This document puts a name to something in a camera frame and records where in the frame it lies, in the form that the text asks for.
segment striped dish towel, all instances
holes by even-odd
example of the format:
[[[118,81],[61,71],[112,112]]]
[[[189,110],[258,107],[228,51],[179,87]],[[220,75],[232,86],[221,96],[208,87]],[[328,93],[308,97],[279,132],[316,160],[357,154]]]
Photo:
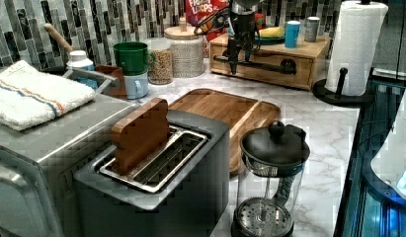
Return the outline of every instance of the striped dish towel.
[[[23,130],[95,99],[90,87],[19,61],[0,73],[0,122]]]

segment french press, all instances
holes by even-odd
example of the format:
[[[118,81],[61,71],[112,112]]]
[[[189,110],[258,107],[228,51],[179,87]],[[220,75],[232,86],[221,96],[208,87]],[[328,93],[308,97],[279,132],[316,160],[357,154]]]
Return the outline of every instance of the french press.
[[[291,215],[310,155],[305,136],[303,129],[276,120],[242,137],[233,237],[291,236]]]

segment stainless steel toaster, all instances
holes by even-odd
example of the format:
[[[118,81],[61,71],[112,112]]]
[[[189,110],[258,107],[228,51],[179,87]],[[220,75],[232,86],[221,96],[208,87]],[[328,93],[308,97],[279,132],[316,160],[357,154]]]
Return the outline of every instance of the stainless steel toaster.
[[[179,111],[167,118],[168,142],[128,175],[112,167],[115,146],[75,174],[85,236],[209,236],[228,203],[228,125]]]
[[[0,123],[2,236],[80,236],[73,175],[111,145],[111,128],[139,105],[97,95],[42,125]]]

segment paper towel roll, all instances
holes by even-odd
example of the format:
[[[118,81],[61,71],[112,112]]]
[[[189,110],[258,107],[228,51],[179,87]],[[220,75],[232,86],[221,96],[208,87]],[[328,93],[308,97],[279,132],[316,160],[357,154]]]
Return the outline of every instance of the paper towel roll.
[[[342,90],[345,96],[360,96],[365,92],[381,24],[388,10],[381,3],[360,3],[345,1],[341,5],[325,86],[335,93],[340,69],[346,67],[348,74]]]

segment toaster slot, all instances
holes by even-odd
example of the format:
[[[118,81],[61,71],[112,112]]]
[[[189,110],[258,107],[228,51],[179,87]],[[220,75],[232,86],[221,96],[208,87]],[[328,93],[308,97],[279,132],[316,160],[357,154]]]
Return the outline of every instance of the toaster slot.
[[[170,129],[169,140],[127,175],[120,176],[117,172],[116,158],[105,159],[107,162],[99,168],[99,173],[133,188],[158,192],[208,140],[206,135],[182,127],[170,125]]]
[[[133,179],[143,185],[156,187],[174,172],[176,167],[188,160],[202,141],[201,137],[183,133]]]

